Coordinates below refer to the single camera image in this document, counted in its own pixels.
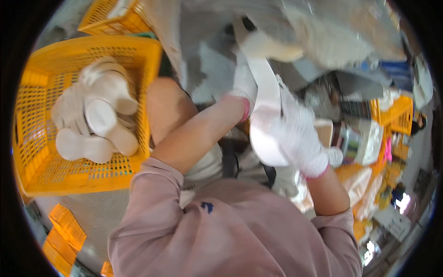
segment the sleeve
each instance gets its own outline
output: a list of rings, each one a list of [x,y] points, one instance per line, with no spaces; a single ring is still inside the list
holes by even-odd
[[[179,192],[183,175],[148,158],[131,180],[122,222],[108,237],[108,255],[116,276],[141,276],[168,245],[183,211]]]
[[[361,276],[363,265],[354,237],[352,209],[338,215],[318,216],[311,220],[326,245],[332,276]]]

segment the leg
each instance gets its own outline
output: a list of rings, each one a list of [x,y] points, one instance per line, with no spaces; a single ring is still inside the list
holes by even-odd
[[[154,80],[146,93],[146,111],[154,145],[198,113],[192,100],[170,78]]]

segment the hand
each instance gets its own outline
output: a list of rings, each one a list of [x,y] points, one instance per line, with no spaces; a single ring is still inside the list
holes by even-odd
[[[233,90],[228,92],[228,95],[246,98],[249,101],[248,115],[252,113],[257,98],[257,84],[249,69],[245,55],[240,51],[237,51]]]
[[[295,98],[277,76],[280,85],[282,115],[259,108],[251,116],[257,126],[277,139],[290,163],[307,178],[322,175],[328,166],[328,156],[323,150],[314,128],[315,115]]]

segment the concrete floor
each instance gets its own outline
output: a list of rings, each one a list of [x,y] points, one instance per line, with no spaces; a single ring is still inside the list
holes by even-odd
[[[76,28],[91,2],[92,0],[66,0],[43,30],[35,49],[67,38],[85,35],[76,32]],[[229,40],[222,43],[211,40],[202,43],[194,55],[190,54],[187,68],[193,75],[188,77],[187,91],[195,103],[219,99],[223,92],[232,87],[234,62],[228,58],[229,49]],[[408,169],[411,170],[405,171],[403,176],[407,187],[413,186],[412,180],[418,173],[422,161],[429,160],[430,144],[427,143],[428,141],[430,141],[430,128],[417,134],[413,141],[414,154],[420,153],[420,155],[408,161]],[[47,215],[57,203],[72,211],[87,235],[77,259],[91,271],[99,274],[103,262],[108,259],[107,236],[123,217],[128,203],[128,190],[37,197],[35,201],[43,215],[43,223],[48,229],[52,228],[52,223]]]

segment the pink sweatshirt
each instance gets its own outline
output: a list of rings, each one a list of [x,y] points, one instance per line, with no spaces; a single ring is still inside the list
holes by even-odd
[[[109,235],[115,276],[361,276],[353,216],[311,221],[255,182],[221,179],[179,207],[183,175],[149,158]]]

